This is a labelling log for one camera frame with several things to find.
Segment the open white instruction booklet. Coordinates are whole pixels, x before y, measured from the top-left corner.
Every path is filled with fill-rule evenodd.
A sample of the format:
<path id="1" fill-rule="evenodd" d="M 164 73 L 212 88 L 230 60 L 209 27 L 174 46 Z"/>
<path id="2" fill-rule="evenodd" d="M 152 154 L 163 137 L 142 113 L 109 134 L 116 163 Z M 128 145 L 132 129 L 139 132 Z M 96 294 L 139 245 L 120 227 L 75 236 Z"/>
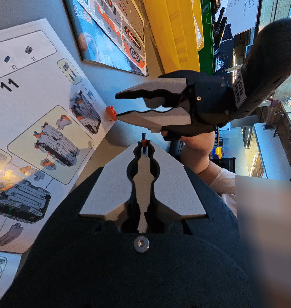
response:
<path id="1" fill-rule="evenodd" d="M 0 30 L 0 298 L 112 125 L 46 19 Z"/>

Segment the yellow plastic bin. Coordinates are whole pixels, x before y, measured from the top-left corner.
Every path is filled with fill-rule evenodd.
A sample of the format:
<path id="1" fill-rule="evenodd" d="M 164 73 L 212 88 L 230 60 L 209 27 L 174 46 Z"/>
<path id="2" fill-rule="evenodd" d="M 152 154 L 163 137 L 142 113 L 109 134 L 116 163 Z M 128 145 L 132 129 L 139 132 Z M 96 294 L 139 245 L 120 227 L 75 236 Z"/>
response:
<path id="1" fill-rule="evenodd" d="M 164 72 L 200 72 L 204 47 L 200 0 L 144 0 Z"/>

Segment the green plastic bin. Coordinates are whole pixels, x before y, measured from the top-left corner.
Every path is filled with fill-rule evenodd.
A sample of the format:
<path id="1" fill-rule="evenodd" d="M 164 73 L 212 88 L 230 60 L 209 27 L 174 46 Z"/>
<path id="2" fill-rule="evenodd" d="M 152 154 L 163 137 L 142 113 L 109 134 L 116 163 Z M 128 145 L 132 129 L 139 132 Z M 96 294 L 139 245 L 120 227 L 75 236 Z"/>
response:
<path id="1" fill-rule="evenodd" d="M 213 76 L 213 30 L 211 4 L 209 0 L 201 1 L 202 27 L 204 35 L 204 47 L 198 51 L 200 61 L 200 71 Z"/>

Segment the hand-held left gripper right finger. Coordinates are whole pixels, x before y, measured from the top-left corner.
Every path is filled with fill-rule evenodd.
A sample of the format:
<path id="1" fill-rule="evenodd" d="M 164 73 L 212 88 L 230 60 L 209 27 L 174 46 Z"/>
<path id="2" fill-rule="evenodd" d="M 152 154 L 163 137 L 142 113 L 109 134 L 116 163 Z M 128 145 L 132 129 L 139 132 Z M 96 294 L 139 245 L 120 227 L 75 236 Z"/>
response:
<path id="1" fill-rule="evenodd" d="M 205 209 L 183 167 L 148 140 L 150 172 L 154 176 L 146 211 L 149 233 L 165 233 L 173 221 L 206 217 Z"/>

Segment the whiteboard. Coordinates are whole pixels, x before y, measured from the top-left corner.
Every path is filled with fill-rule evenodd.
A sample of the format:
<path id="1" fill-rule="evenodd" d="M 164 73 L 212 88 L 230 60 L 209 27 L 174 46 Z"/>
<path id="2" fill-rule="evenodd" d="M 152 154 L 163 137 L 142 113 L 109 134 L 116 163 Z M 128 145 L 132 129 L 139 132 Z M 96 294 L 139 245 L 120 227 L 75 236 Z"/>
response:
<path id="1" fill-rule="evenodd" d="M 256 26 L 258 0 L 221 0 L 221 7 L 225 8 L 227 24 L 231 25 L 231 32 L 235 36 Z"/>

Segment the blue cover booklet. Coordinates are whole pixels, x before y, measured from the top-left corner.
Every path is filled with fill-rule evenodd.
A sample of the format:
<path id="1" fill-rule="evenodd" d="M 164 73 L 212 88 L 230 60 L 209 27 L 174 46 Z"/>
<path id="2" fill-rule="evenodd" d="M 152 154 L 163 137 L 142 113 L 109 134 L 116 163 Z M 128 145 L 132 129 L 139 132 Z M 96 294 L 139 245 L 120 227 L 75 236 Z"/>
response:
<path id="1" fill-rule="evenodd" d="M 112 67 L 121 71 L 148 76 L 132 63 L 108 35 L 94 21 L 90 14 L 76 0 L 66 0 L 66 6 L 85 62 Z"/>

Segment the person's right forearm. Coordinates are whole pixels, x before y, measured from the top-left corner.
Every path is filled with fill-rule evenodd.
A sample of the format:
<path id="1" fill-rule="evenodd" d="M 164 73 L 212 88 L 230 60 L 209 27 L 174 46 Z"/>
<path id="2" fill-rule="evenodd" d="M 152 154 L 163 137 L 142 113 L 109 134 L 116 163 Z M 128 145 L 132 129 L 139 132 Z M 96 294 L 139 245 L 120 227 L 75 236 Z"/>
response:
<path id="1" fill-rule="evenodd" d="M 194 137 L 181 137 L 184 147 L 180 153 L 180 162 L 189 167 L 206 184 L 210 185 L 221 167 L 209 159 L 214 146 L 215 133 L 202 133 Z"/>

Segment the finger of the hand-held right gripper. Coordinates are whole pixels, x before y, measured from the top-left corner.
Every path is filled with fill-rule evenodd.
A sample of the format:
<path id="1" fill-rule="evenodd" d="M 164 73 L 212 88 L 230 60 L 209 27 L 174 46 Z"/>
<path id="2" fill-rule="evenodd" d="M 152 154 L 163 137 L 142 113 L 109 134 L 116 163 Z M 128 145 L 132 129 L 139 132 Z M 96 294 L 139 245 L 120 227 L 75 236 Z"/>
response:
<path id="1" fill-rule="evenodd" d="M 190 114 L 182 107 L 175 107 L 167 111 L 147 110 L 128 111 L 117 114 L 116 118 L 125 123 L 160 132 L 163 126 L 190 125 Z"/>
<path id="2" fill-rule="evenodd" d="M 118 92 L 115 98 L 143 98 L 147 108 L 157 109 L 165 103 L 176 106 L 186 87 L 186 78 L 156 78 Z"/>

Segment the orange grey sticker sheet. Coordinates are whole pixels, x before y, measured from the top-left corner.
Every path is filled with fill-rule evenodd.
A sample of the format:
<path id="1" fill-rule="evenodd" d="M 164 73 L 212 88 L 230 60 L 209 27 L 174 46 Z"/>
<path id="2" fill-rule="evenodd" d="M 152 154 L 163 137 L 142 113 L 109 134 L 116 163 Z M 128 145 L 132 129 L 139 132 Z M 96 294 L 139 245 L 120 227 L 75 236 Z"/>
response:
<path id="1" fill-rule="evenodd" d="M 123 54 L 147 75 L 144 19 L 134 1 L 78 0 Z"/>

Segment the grey desk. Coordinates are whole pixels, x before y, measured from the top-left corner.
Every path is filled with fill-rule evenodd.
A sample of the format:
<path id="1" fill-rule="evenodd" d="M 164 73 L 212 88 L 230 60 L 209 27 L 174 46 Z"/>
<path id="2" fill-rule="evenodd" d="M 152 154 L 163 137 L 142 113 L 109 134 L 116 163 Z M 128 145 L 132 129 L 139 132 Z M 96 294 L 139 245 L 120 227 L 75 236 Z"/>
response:
<path id="1" fill-rule="evenodd" d="M 10 38 L 42 30 L 55 46 L 56 52 L 38 62 L 21 69 L 13 69 L 12 73 L 1 73 L 0 78 L 0 149 L 8 154 L 9 163 L 0 177 L 4 177 L 9 170 L 11 175 L 25 178 L 25 174 L 17 167 L 33 165 L 29 159 L 23 160 L 24 155 L 33 154 L 41 159 L 46 155 L 34 148 L 36 138 L 33 131 L 40 132 L 43 124 L 35 124 L 44 118 L 52 119 L 54 124 L 58 117 L 56 111 L 65 110 L 69 117 L 69 94 L 73 90 L 94 89 L 94 97 L 99 96 L 106 106 L 112 105 L 117 113 L 128 110 L 147 110 L 142 98 L 135 100 L 115 99 L 115 94 L 126 88 L 142 82 L 155 79 L 164 73 L 159 53 L 152 40 L 152 31 L 145 25 L 146 62 L 149 76 L 119 71 L 102 65 L 90 64 L 82 61 L 78 51 L 77 39 L 73 33 L 65 1 L 0 1 L 0 42 Z M 122 121 L 110 120 L 108 113 L 94 104 L 102 118 L 97 135 L 90 141 L 90 133 L 78 124 L 64 128 L 64 135 L 75 130 L 70 139 L 75 145 L 80 145 L 77 167 L 63 167 L 69 176 L 64 183 L 51 177 L 45 171 L 43 180 L 38 186 L 51 193 L 51 201 L 44 219 L 34 224 L 21 222 L 24 228 L 16 239 L 0 246 L 0 251 L 25 253 L 35 241 L 40 229 L 56 207 L 69 194 L 74 186 L 80 184 L 98 167 L 104 166 L 126 148 L 141 140 L 141 133 L 146 133 L 148 139 L 154 141 L 164 150 L 170 147 L 169 141 L 164 141 L 159 133 L 133 126 Z"/>

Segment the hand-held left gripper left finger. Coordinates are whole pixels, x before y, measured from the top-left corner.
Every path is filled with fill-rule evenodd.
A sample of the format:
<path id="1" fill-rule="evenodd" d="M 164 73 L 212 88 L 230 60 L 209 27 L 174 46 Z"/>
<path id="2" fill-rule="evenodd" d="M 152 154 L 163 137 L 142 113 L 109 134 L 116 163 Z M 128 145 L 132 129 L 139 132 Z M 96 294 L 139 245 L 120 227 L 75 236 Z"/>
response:
<path id="1" fill-rule="evenodd" d="M 122 232 L 138 232 L 140 207 L 133 178 L 138 173 L 140 143 L 135 143 L 107 163 L 79 215 L 115 222 Z"/>

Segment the person's pale shirt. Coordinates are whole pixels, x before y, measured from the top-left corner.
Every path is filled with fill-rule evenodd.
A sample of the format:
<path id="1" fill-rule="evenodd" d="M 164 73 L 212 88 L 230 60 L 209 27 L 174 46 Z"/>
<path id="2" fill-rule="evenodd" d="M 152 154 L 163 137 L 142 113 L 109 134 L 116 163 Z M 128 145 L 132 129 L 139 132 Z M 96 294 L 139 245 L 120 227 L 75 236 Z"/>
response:
<path id="1" fill-rule="evenodd" d="M 235 174 L 223 168 L 210 184 L 210 188 L 222 198 L 237 218 Z"/>

